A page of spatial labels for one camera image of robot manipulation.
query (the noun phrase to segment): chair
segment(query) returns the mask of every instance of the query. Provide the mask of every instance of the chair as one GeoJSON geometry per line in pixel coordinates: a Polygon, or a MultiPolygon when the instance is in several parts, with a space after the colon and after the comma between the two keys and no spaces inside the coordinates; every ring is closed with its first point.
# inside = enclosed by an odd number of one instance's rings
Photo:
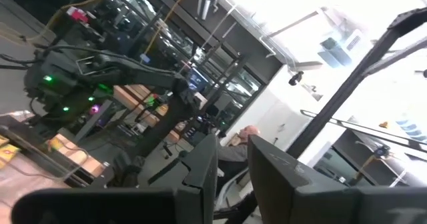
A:
{"type": "Polygon", "coordinates": [[[236,180],[245,175],[249,170],[249,167],[246,167],[242,171],[240,171],[237,175],[235,175],[233,178],[231,178],[224,186],[221,188],[220,194],[218,194],[218,197],[216,199],[215,203],[215,209],[219,210],[222,206],[222,203],[224,202],[224,199],[227,197],[228,191],[230,190],[230,187],[236,182],[236,180]]]}

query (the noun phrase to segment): black metal frame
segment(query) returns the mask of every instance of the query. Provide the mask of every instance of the black metal frame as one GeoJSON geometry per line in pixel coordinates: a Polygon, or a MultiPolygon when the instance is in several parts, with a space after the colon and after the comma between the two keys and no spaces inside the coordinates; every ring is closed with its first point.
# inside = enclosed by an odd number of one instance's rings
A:
{"type": "MultiPolygon", "coordinates": [[[[353,70],[350,76],[326,103],[324,108],[310,121],[310,123],[308,123],[306,128],[294,140],[286,152],[297,159],[309,147],[311,142],[317,137],[336,111],[356,90],[357,86],[359,86],[359,84],[361,84],[361,82],[370,74],[368,70],[383,58],[399,38],[415,30],[425,22],[427,22],[427,7],[399,14],[390,24],[383,36],[381,36],[373,48],[368,52],[368,54],[366,54],[365,58],[361,60],[360,64],[353,70]]],[[[380,67],[376,65],[377,67],[375,68],[375,71],[383,69],[388,65],[389,63],[384,63],[384,65],[380,67]]],[[[250,195],[250,198],[243,201],[253,203],[256,201],[256,197],[255,195],[250,195]]],[[[236,221],[230,221],[232,219],[229,219],[228,223],[243,224],[244,220],[254,212],[256,206],[251,206],[250,208],[253,209],[240,211],[236,214],[237,217],[232,217],[236,221]]]]}

